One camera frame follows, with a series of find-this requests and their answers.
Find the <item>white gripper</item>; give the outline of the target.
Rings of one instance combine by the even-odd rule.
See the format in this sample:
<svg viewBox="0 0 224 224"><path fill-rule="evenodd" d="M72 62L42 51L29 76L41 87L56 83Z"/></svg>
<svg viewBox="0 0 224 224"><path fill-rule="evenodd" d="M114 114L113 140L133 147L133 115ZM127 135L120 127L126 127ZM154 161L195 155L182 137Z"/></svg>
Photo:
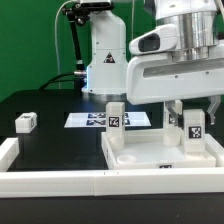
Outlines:
<svg viewBox="0 0 224 224"><path fill-rule="evenodd" d="M164 103L164 121L181 127L180 100L210 97L207 117L215 124L215 113L224 95L224 46L209 49L209 57L174 63L169 52L134 57L127 68L127 99L133 104Z"/></svg>

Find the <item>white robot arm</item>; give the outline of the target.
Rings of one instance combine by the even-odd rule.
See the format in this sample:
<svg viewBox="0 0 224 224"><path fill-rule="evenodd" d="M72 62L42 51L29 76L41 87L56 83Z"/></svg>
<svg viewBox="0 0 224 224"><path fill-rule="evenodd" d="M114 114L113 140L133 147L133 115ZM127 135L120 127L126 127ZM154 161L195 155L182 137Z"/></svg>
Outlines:
<svg viewBox="0 0 224 224"><path fill-rule="evenodd" d="M82 93L107 99L124 95L133 104L208 97L209 119L224 95L224 40L215 19L221 0L144 0L156 27L125 43L125 24L113 0L71 0L63 10L77 25L92 23L92 62Z"/></svg>

